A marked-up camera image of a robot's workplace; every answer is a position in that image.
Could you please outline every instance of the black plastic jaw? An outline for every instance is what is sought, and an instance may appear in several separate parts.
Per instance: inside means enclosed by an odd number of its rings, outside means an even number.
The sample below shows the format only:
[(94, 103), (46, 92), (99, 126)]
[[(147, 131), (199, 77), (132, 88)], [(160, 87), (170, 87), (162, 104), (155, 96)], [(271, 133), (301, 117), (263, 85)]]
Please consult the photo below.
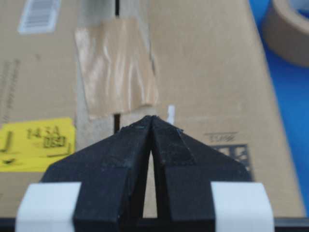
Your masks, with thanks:
[(211, 181), (250, 181), (245, 167), (156, 116), (52, 164), (42, 182), (80, 181), (76, 231), (119, 231), (142, 218), (150, 151), (158, 219), (214, 228)]

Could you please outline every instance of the white tape strip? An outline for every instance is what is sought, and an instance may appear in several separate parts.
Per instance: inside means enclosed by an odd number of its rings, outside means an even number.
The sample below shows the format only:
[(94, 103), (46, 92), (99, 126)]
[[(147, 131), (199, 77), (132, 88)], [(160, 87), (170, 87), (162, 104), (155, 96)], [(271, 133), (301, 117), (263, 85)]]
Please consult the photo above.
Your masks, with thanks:
[(261, 183), (212, 182), (216, 232), (274, 232), (274, 218)]
[(174, 125), (174, 120), (175, 120), (175, 106), (169, 105), (167, 122), (171, 125)]
[(74, 232), (80, 182), (29, 185), (19, 206), (16, 232)]

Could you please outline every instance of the cardboard box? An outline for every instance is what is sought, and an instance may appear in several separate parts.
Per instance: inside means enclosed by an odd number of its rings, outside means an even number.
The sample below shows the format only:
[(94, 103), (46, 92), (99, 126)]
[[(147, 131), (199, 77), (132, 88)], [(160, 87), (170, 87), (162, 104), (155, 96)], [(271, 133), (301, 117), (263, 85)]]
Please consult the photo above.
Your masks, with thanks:
[[(169, 106), (174, 106), (177, 127), (240, 160), (254, 181), (264, 184), (276, 217), (304, 217), (248, 2), (150, 0), (148, 10), (158, 115), (167, 119)], [(142, 116), (140, 111), (122, 115), (122, 125)], [(155, 201), (146, 199), (145, 210), (146, 216), (155, 216)]]
[[(74, 119), (75, 115), (73, 31), (79, 1), (61, 1), (53, 6), (59, 7), (54, 30), (21, 34), (18, 30), (26, 2), (29, 1), (0, 0), (0, 127), (8, 122)], [(50, 6), (38, 7), (46, 10)], [(46, 23), (42, 14), (40, 21), (32, 16), (26, 27)], [(0, 173), (0, 217), (15, 217), (27, 186), (38, 182), (41, 176), (42, 173)]]

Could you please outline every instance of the brown packing tape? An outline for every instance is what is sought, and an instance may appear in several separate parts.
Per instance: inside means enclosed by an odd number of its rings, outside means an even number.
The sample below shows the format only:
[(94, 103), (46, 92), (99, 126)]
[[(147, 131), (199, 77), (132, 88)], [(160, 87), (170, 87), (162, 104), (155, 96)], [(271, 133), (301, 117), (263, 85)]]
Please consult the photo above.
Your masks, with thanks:
[(134, 18), (75, 33), (90, 119), (154, 105), (158, 90)]
[(271, 0), (263, 21), (263, 38), (283, 59), (309, 67), (309, 20), (297, 10), (307, 0)]

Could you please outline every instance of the black metal frame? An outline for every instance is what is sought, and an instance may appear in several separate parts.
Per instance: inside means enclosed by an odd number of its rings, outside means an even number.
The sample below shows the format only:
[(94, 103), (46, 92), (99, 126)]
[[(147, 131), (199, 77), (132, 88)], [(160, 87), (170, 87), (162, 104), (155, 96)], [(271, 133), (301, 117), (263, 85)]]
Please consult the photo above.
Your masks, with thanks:
[[(171, 223), (169, 221), (159, 220), (157, 218), (142, 218), (137, 222), (121, 224), (120, 231), (122, 232), (170, 232), (181, 230), (188, 230), (192, 232), (203, 231), (208, 232), (204, 226), (197, 224)], [(0, 232), (14, 232), (15, 218), (0, 218)], [(308, 232), (309, 218), (289, 218), (279, 217), (275, 218), (275, 232)]]

